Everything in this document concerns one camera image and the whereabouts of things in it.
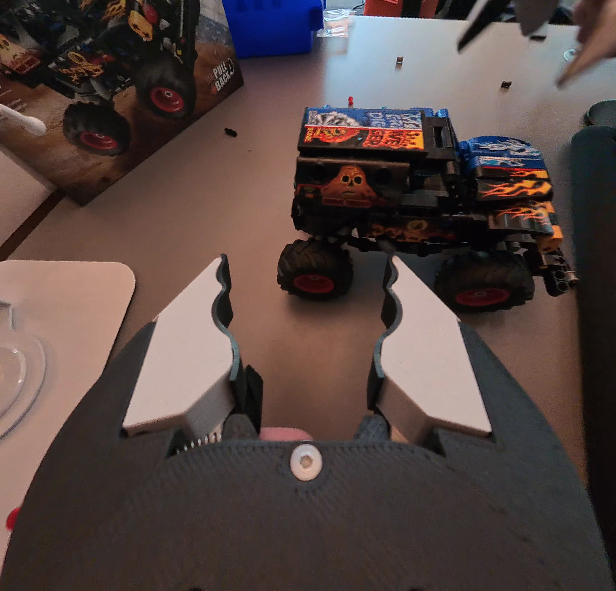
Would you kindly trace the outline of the white book stand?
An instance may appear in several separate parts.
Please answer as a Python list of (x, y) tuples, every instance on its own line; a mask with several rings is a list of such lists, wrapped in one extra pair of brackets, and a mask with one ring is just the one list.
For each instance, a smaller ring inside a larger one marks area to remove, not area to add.
[(103, 372), (134, 294), (120, 263), (1, 262), (1, 362), (17, 376), (1, 387), (1, 409), (25, 415), (1, 437), (1, 564), (33, 477), (66, 419)]

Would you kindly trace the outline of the grey desk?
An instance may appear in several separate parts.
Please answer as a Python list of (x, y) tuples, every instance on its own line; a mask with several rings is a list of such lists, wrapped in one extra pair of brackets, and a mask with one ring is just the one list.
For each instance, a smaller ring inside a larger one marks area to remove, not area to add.
[[(495, 25), (458, 55), (461, 22), (356, 19), (347, 40), (310, 55), (241, 62), (244, 87), (86, 207), (60, 202), (19, 258), (118, 262), (136, 285), (113, 356), (221, 253), (233, 288), (232, 332), (244, 364), (264, 379), (264, 425), (349, 440), (366, 412), (366, 380), (383, 331), (386, 257), (361, 253), (350, 294), (307, 302), (275, 281), (284, 245), (297, 238), (290, 210), (304, 108), (445, 107), (462, 139), (522, 138), (548, 169), (580, 119), (554, 77), (574, 48), (574, 27), (543, 42)], [(396, 69), (397, 56), (404, 63)], [(511, 81), (509, 90), (501, 90)], [(233, 138), (224, 133), (238, 132)]]

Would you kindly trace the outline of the brick-built monster truck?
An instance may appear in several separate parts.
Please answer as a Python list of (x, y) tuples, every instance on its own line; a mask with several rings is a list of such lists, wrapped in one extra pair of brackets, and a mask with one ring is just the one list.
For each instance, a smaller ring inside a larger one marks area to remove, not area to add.
[(447, 109), (325, 106), (305, 109), (297, 152), (291, 218), (307, 238), (286, 245), (277, 265), (290, 295), (347, 294), (350, 247), (421, 257), (506, 250), (551, 296), (578, 284), (543, 154), (527, 141), (459, 141)]

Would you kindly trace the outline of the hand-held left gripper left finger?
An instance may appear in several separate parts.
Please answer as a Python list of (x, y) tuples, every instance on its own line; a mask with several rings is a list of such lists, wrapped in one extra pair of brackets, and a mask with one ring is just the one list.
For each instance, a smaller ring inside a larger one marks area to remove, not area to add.
[(189, 440), (220, 433), (228, 416), (261, 430), (263, 381), (243, 366), (227, 255), (215, 258), (157, 316), (123, 421), (129, 436), (177, 429)]

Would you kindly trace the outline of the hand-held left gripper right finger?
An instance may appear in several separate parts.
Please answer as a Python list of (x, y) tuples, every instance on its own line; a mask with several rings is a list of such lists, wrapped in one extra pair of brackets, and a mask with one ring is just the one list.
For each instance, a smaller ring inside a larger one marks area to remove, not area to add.
[(386, 330), (374, 346), (368, 409), (408, 444), (439, 428), (488, 437), (492, 425), (455, 313), (398, 256), (388, 258), (383, 289)]

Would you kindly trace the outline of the small clear plastic bag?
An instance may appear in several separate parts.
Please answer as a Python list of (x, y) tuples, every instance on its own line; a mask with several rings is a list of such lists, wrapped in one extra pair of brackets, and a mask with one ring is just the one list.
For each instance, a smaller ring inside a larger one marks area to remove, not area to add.
[(324, 11), (323, 27), (316, 32), (316, 37), (321, 39), (347, 39), (349, 36), (350, 18), (354, 14), (354, 10), (349, 10), (346, 8)]

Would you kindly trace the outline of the blue storage bin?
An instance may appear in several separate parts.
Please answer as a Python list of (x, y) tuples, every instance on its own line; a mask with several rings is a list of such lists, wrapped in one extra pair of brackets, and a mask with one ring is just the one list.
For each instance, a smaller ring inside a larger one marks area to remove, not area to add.
[(237, 58), (306, 55), (327, 0), (222, 0)]

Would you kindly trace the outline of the person's right hand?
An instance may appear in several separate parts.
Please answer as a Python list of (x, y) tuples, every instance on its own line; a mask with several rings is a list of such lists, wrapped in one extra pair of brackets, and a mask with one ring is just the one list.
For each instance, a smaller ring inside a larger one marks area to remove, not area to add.
[(579, 46), (556, 81), (559, 88), (615, 57), (615, 0), (578, 0), (573, 17)]

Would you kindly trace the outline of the monster truck toy box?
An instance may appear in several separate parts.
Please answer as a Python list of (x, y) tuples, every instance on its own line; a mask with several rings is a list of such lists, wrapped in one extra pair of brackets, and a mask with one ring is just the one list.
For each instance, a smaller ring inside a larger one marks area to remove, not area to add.
[(222, 0), (1, 0), (1, 144), (81, 205), (242, 86)]

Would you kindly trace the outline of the dark perforated chair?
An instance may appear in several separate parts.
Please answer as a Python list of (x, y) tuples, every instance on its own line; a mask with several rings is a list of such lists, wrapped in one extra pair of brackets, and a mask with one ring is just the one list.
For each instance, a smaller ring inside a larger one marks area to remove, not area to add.
[(589, 492), (615, 568), (615, 129), (577, 132), (570, 163)]

